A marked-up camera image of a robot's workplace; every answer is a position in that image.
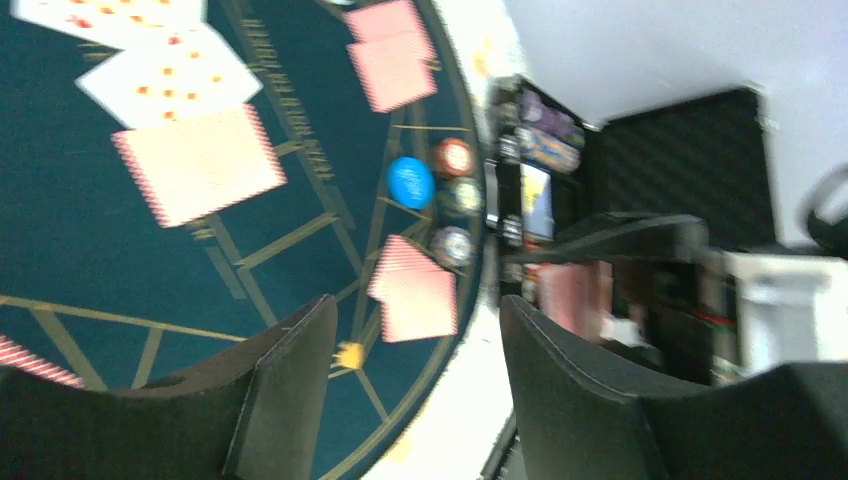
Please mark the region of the blue chip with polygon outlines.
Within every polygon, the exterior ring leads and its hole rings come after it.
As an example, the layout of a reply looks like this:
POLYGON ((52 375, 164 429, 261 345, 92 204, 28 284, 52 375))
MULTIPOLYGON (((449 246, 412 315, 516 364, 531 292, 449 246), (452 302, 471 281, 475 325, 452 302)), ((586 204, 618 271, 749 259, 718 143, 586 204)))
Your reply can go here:
POLYGON ((437 203, 448 217, 473 217, 483 207, 483 195, 477 181, 470 177, 456 177, 438 193, 437 203))

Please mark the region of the red five chip stack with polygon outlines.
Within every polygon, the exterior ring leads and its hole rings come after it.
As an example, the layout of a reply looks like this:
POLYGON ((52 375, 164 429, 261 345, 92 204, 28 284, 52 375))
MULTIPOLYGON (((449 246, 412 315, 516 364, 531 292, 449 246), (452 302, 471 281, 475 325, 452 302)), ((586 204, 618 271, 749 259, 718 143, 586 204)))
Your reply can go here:
POLYGON ((431 165, 442 176, 463 177, 473 173, 474 158, 465 141, 448 137, 433 148, 431 165))

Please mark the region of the nine of hearts card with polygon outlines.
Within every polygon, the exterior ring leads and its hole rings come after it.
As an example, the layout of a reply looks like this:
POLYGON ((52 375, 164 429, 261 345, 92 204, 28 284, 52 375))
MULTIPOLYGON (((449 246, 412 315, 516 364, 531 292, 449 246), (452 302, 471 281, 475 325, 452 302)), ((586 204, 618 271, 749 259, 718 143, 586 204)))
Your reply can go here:
POLYGON ((10 14, 40 27, 125 50, 205 21, 200 0, 40 1, 10 3, 10 14))

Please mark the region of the pink sponge block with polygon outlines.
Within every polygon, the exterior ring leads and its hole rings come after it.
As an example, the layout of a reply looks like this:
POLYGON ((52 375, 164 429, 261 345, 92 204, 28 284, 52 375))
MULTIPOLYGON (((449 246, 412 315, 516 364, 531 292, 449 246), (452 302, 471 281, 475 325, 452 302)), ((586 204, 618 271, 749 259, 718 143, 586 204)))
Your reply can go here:
POLYGON ((537 275, 540 310, 563 329, 598 343, 611 316, 612 266, 543 265, 537 275))

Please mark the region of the red card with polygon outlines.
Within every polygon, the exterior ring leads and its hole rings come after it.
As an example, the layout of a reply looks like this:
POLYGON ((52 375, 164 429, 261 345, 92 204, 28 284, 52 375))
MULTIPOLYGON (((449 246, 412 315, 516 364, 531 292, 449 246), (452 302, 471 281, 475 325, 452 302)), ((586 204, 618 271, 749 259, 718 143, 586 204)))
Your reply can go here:
POLYGON ((455 275, 407 238, 387 237, 368 284, 382 313, 382 340, 400 343, 458 333, 455 275))
POLYGON ((5 335, 1 335, 0 347, 0 361, 4 367, 16 368, 69 387, 85 388, 83 380, 76 374, 30 352, 5 335))

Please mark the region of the red cards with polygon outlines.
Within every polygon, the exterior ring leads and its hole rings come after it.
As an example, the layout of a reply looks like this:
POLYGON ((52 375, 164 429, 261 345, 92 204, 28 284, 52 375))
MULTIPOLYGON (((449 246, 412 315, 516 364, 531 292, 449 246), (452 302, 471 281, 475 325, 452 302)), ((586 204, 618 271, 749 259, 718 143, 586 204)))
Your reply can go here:
POLYGON ((347 46, 372 111, 389 113, 437 92, 436 51, 417 8, 396 0, 346 12, 347 46))

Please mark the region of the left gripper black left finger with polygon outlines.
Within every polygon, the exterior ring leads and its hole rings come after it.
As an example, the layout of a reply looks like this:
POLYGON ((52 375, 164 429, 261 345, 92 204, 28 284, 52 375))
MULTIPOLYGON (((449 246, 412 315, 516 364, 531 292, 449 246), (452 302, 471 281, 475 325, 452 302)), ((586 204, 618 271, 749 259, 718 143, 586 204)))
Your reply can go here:
POLYGON ((336 345, 324 295, 138 389, 1 370, 5 479, 306 479, 336 345))

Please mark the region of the blue small blind button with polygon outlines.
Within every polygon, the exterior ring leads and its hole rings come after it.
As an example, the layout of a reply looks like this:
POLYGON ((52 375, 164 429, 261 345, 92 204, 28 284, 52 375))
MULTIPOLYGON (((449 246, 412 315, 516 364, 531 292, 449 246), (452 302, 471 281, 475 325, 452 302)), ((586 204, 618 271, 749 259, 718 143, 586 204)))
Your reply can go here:
POLYGON ((428 207, 436 190, 432 171, 422 160, 414 157, 398 157, 391 162, 387 185, 395 202, 416 210, 428 207))

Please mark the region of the grey chip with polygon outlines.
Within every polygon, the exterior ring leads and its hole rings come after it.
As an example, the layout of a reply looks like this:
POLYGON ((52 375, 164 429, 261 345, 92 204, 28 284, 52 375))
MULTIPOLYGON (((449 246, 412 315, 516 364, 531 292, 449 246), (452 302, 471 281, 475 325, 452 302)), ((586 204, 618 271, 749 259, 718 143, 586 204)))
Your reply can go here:
POLYGON ((469 264, 475 246, 471 234, 458 226, 437 229, 430 241, 430 250, 436 262, 445 268, 463 268, 469 264))

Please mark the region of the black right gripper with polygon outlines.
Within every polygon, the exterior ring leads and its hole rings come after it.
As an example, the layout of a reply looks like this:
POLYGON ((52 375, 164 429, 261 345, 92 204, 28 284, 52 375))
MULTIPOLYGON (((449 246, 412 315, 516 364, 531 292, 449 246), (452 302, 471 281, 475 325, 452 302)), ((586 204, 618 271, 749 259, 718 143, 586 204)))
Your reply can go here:
POLYGON ((712 382, 712 328, 700 299, 699 254, 708 247, 707 226, 687 214, 605 212, 566 228, 555 242, 511 253, 515 265, 612 266, 614 300, 642 309, 645 347, 620 341, 595 343, 551 322, 555 338, 604 348, 645 368, 700 385, 712 382))

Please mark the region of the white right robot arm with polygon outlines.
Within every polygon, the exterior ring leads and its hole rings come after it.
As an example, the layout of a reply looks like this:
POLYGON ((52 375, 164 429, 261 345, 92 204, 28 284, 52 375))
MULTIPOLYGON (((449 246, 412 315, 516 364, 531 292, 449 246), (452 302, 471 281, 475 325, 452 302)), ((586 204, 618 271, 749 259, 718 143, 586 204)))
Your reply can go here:
POLYGON ((608 212, 509 261, 610 265, 617 295, 640 311, 648 342, 681 379, 723 385, 782 364, 847 358, 842 255, 722 250, 698 217, 608 212))

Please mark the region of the seven of hearts card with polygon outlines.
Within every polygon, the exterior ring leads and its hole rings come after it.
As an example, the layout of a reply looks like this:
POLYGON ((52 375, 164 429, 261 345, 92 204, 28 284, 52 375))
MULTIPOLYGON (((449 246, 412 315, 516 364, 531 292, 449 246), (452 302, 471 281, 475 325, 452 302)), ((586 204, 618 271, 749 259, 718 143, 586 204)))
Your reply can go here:
POLYGON ((123 50, 75 84, 128 129, 223 111, 262 89, 228 41, 206 23, 123 50))

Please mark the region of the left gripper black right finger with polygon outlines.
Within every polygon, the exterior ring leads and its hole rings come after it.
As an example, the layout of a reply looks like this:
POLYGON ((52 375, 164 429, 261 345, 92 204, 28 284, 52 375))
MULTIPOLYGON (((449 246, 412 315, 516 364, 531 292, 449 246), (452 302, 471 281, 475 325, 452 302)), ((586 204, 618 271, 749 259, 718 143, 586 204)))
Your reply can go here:
POLYGON ((584 340, 515 295, 499 321, 531 479, 847 475, 843 363, 789 363, 709 387, 584 340))

